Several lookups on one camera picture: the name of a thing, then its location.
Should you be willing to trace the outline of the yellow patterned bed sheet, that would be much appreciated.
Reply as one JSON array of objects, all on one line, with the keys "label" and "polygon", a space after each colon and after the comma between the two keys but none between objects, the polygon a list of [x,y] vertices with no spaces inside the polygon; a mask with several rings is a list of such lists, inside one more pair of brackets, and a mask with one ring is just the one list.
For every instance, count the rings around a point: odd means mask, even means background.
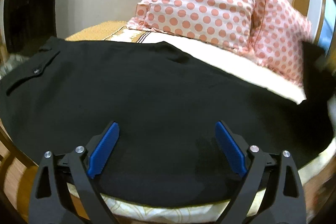
[{"label": "yellow patterned bed sheet", "polygon": [[[128,30],[122,21],[108,21],[83,29],[68,41],[108,40],[131,43],[166,41],[193,57],[224,70],[249,83],[268,89],[296,103],[306,96],[303,88],[276,73],[229,51],[203,42],[161,33]],[[314,160],[299,170],[305,191],[307,222],[322,223],[322,217],[335,204],[335,141]],[[227,201],[182,208],[153,208],[104,196],[104,201],[120,223],[192,223],[213,221],[228,205]]]}]

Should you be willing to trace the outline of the blue glass window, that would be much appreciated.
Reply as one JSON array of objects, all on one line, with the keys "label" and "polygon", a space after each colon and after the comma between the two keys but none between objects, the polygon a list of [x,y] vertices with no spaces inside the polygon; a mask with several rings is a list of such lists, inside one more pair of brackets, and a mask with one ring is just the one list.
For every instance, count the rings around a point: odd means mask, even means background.
[{"label": "blue glass window", "polygon": [[321,33],[318,40],[318,45],[325,50],[326,53],[329,52],[331,41],[333,38],[333,33],[335,30],[335,1],[326,0],[325,2],[325,12],[323,14],[323,24]]}]

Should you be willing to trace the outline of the black pants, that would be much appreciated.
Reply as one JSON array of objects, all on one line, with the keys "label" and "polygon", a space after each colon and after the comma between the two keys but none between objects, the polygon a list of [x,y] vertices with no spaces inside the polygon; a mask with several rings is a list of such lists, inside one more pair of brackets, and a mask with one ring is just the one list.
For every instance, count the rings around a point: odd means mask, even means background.
[{"label": "black pants", "polygon": [[85,145],[115,121],[120,137],[100,192],[152,207],[224,201],[240,178],[215,140],[223,121],[266,152],[288,150],[298,168],[333,139],[327,102],[334,84],[304,48],[307,98],[274,94],[166,42],[68,42],[50,38],[1,80],[1,120],[33,161]]}]

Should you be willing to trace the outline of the right polka dot pillow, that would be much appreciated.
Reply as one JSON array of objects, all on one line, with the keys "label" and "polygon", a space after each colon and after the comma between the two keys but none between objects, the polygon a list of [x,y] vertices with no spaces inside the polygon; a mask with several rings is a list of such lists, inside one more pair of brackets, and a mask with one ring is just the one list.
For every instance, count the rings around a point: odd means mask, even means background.
[{"label": "right polka dot pillow", "polygon": [[303,85],[303,42],[311,22],[288,0],[256,0],[250,44],[256,62],[298,86]]}]

